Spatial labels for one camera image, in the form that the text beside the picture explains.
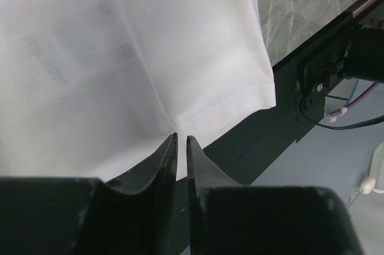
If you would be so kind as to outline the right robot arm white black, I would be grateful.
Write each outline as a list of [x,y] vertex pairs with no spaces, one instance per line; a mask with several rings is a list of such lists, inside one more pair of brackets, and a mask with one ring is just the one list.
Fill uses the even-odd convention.
[[383,29],[359,25],[335,35],[300,62],[298,79],[306,106],[344,79],[383,83]]

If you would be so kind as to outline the white t shirt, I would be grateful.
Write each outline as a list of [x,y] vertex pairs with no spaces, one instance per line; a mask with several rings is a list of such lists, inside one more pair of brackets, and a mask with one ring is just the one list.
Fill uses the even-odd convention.
[[1,175],[112,179],[276,104],[257,0],[1,0]]

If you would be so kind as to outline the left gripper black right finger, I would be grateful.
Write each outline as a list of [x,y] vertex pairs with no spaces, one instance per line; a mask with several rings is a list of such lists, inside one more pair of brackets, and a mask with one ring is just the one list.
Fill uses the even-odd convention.
[[191,254],[362,254],[347,210],[322,187],[252,187],[187,138]]

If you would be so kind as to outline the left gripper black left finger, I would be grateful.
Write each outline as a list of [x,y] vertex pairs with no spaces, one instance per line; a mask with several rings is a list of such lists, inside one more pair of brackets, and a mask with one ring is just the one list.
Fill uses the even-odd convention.
[[165,254],[178,137],[103,182],[1,178],[2,254]]

